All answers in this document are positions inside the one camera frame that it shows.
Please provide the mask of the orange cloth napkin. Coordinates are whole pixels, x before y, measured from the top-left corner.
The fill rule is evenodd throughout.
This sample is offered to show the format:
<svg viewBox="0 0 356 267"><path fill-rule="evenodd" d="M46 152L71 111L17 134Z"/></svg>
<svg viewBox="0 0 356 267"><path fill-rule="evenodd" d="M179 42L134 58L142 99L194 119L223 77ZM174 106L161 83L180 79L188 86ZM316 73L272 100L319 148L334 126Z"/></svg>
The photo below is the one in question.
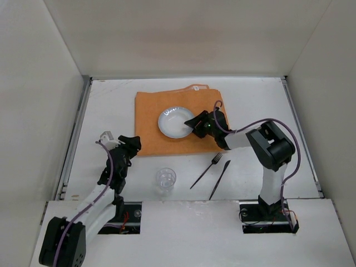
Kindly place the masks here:
<svg viewBox="0 0 356 267"><path fill-rule="evenodd" d="M184 124L202 111L212 111L222 100L219 90L207 85L162 92L138 92L135 97L135 135L140 136L139 156L220 152L213 137L199 138Z"/></svg>

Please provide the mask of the white plate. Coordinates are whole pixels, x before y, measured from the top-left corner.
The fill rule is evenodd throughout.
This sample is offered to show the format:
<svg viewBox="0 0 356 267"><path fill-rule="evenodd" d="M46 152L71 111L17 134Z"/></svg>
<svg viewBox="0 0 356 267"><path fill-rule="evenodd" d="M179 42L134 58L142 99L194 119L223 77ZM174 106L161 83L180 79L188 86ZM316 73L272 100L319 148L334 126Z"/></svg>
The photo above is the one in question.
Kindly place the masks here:
<svg viewBox="0 0 356 267"><path fill-rule="evenodd" d="M170 107L158 117L158 127L162 134L171 139L181 139L192 133L192 128L184 124L194 118L194 114L184 107Z"/></svg>

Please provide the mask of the black fork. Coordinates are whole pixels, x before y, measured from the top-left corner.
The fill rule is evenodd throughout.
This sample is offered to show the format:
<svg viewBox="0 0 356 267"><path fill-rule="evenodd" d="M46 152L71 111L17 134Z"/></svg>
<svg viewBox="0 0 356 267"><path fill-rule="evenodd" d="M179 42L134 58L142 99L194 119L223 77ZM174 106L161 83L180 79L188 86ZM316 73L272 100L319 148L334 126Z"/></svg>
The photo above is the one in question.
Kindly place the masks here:
<svg viewBox="0 0 356 267"><path fill-rule="evenodd" d="M206 168L206 170L197 178L197 180L191 185L190 189L192 189L200 180L201 178L207 173L207 171L214 165L217 165L220 159L222 158L222 153L218 153L214 156L211 160L210 165Z"/></svg>

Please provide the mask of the black knife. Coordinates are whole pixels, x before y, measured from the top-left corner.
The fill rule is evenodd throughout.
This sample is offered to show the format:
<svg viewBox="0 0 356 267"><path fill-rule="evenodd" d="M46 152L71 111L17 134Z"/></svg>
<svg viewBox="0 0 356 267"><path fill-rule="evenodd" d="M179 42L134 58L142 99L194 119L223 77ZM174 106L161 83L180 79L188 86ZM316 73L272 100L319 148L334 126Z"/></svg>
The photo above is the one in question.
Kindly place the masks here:
<svg viewBox="0 0 356 267"><path fill-rule="evenodd" d="M212 192L211 192L211 194L210 194L210 196L209 196L209 200L212 199L212 197L213 197L213 195L214 195L214 193L215 193L217 187L219 186L219 183L220 183L220 181L221 181L221 179L222 179L222 177L223 177L223 175L224 175L226 169L229 167L230 163L231 163L230 160L228 160L228 161L225 163L225 165L224 165L224 167L223 167L223 170L222 170L222 173L221 173L220 177L218 178L218 180L217 180L217 182L216 182L216 184L215 184L215 186L214 186L214 188L213 188L213 190L212 190Z"/></svg>

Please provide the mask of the clear drinking glass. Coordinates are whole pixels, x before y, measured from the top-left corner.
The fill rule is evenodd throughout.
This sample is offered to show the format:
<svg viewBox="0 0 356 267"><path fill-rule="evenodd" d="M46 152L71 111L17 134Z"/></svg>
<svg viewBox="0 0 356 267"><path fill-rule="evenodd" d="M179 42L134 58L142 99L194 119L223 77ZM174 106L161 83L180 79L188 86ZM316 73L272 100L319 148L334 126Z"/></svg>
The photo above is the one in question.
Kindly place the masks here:
<svg viewBox="0 0 356 267"><path fill-rule="evenodd" d="M171 168L160 169L156 174L156 185L162 193L173 190L176 183L176 173Z"/></svg>

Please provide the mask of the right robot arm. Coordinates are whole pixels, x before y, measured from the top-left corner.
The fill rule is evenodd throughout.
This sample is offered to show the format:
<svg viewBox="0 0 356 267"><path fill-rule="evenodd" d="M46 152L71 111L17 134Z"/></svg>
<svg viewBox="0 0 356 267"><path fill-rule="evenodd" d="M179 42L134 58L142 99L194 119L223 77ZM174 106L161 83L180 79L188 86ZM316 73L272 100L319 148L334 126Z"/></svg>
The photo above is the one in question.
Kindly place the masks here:
<svg viewBox="0 0 356 267"><path fill-rule="evenodd" d="M284 177L287 164L295 153L299 153L297 140L291 141L278 127L282 125L290 131L288 126L274 118L255 121L241 129L229 128L223 112L218 108L208 112L204 110L196 117L184 124L192 128L192 132L199 138L209 135L214 138L219 148L232 150L248 141L259 162L263 166L263 185L258 196L258 203L263 215L280 211L287 216L284 204L284 184L291 176Z"/></svg>

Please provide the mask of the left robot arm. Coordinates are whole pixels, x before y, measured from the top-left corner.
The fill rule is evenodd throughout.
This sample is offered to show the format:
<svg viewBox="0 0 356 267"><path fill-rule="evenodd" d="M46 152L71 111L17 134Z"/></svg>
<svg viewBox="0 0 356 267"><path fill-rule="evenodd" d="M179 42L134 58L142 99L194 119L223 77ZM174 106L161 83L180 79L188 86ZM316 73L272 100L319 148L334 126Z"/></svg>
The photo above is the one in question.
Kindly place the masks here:
<svg viewBox="0 0 356 267"><path fill-rule="evenodd" d="M44 235L38 262L44 266L82 266L88 243L123 213L121 196L131 160L141 150L139 136L113 138L105 131L97 141L107 153L106 166L92 192L69 216L53 217Z"/></svg>

